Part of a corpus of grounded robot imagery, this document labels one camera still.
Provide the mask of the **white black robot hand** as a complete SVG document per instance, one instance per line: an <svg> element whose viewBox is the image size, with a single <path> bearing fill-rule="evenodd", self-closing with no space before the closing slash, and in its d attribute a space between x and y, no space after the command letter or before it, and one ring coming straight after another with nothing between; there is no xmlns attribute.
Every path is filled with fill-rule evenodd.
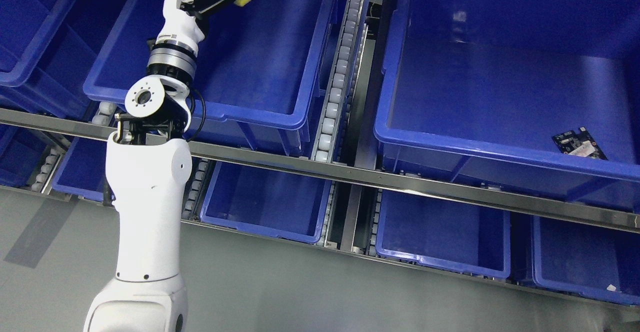
<svg viewBox="0 0 640 332"><path fill-rule="evenodd" d="M191 15L212 15L231 4L234 4L231 0L164 0L164 24L157 35L156 44L173 41L197 53L198 44L205 39L205 33L198 26L196 17Z"/></svg>

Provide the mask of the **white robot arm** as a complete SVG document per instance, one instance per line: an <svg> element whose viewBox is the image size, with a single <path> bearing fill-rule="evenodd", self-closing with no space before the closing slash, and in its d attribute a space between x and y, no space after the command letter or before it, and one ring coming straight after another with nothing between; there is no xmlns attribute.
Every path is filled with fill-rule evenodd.
<svg viewBox="0 0 640 332"><path fill-rule="evenodd" d="M188 293L179 243L192 157L187 105L208 17L252 0L164 0L145 75L126 93L106 141L105 179L119 215L115 275L91 303L85 332L182 332Z"/></svg>

